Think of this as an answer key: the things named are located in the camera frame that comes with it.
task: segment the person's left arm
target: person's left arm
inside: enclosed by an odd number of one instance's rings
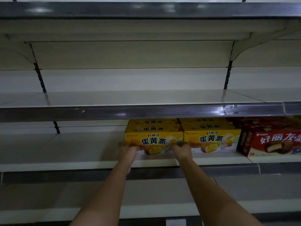
[[[124,142],[119,143],[119,147],[118,163],[70,226],[118,225],[126,175],[130,172],[139,150],[136,146],[126,147]]]

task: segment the yellow box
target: yellow box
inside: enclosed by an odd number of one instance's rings
[[[235,151],[240,129],[231,123],[182,123],[183,141],[192,148],[193,153]]]
[[[176,118],[170,119],[133,119],[130,120],[128,125],[138,125],[138,124],[178,124],[179,121]]]
[[[204,117],[204,118],[179,118],[180,123],[228,123],[224,117]]]
[[[139,146],[138,155],[155,155],[171,152],[169,144],[183,142],[183,130],[179,124],[128,124],[125,131],[127,146]]]

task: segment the person's right arm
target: person's right arm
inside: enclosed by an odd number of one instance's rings
[[[193,161],[191,148],[170,146],[183,170],[188,187],[205,226],[262,226]]]

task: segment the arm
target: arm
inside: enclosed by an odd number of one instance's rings
[[[130,172],[139,148],[128,148],[124,142],[119,143],[119,147],[118,163],[70,226],[118,225],[126,175]]]
[[[208,178],[193,161],[191,147],[170,146],[183,170],[193,200],[205,226],[260,226],[255,217],[241,207],[222,188]]]

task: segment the forearm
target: forearm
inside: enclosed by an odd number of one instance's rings
[[[118,225],[128,165],[117,163],[71,226]]]
[[[261,225],[192,160],[180,162],[190,192],[206,226]]]

